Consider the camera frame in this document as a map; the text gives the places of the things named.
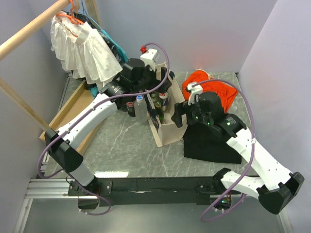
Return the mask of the pocari sweat plastic bottle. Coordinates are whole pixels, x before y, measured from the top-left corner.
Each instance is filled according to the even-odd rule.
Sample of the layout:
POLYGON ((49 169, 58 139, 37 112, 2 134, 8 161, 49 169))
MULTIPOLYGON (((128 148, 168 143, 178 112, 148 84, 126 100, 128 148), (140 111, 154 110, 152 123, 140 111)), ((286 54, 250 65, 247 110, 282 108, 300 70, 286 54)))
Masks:
POLYGON ((138 95, 136 97, 134 108, 137 121, 141 124, 145 124, 148 121, 148 116, 147 116, 147 104, 143 98, 143 95, 138 95))

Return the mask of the coca-cola glass bottle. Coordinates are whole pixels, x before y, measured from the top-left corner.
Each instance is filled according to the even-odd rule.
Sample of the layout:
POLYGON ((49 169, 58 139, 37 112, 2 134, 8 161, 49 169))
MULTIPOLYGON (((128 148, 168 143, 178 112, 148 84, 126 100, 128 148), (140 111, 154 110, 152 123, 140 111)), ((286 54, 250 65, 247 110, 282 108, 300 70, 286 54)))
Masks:
POLYGON ((130 117, 135 117, 135 100, 130 100, 126 102, 127 112, 130 117))

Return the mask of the cream canvas tote bag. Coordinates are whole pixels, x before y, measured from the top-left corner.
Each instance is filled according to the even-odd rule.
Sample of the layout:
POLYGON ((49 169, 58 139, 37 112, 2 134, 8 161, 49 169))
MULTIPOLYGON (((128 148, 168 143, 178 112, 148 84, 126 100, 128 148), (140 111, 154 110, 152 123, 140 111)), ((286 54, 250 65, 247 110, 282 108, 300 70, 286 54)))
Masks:
POLYGON ((172 85, 168 88, 168 105, 164 111, 164 120, 160 122, 160 119, 155 110, 155 106, 152 102, 151 96, 146 95, 146 104, 148 110, 148 123, 150 125, 153 137, 156 145, 162 147, 174 142, 177 142, 183 138, 183 135, 187 129, 186 116, 182 116, 182 127, 177 127, 176 124, 171 120, 174 114, 174 105, 179 102, 183 102, 185 99, 179 88, 179 85, 174 77, 174 73, 170 71, 167 78, 172 85))

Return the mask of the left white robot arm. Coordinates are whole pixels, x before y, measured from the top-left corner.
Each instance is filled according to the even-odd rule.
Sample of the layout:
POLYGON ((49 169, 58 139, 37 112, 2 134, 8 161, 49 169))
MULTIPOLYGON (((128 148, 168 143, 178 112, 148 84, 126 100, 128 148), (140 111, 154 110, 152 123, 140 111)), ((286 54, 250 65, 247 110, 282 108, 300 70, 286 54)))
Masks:
POLYGON ((94 128, 130 99, 164 87, 169 81, 169 73, 168 62, 156 65, 153 59, 129 59, 122 71, 104 85, 86 109, 57 131, 45 132, 49 155, 63 171, 80 183, 84 194, 92 195, 96 192, 96 177, 76 149, 94 128))

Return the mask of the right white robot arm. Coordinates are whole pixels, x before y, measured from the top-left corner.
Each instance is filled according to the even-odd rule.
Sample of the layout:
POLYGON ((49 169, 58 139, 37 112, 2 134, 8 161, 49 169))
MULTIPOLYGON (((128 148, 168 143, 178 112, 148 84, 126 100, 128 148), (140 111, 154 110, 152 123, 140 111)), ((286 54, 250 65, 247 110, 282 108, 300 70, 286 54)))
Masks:
POLYGON ((192 100, 176 103, 172 121, 182 127, 182 115, 187 124, 199 123, 210 130, 212 137, 224 141, 258 174, 244 176, 223 168, 213 176, 213 188, 224 193, 229 188, 259 200, 270 213, 279 214, 297 195, 304 177, 281 165, 252 135, 246 124, 235 114, 225 113, 220 97, 214 92, 195 94, 192 100))

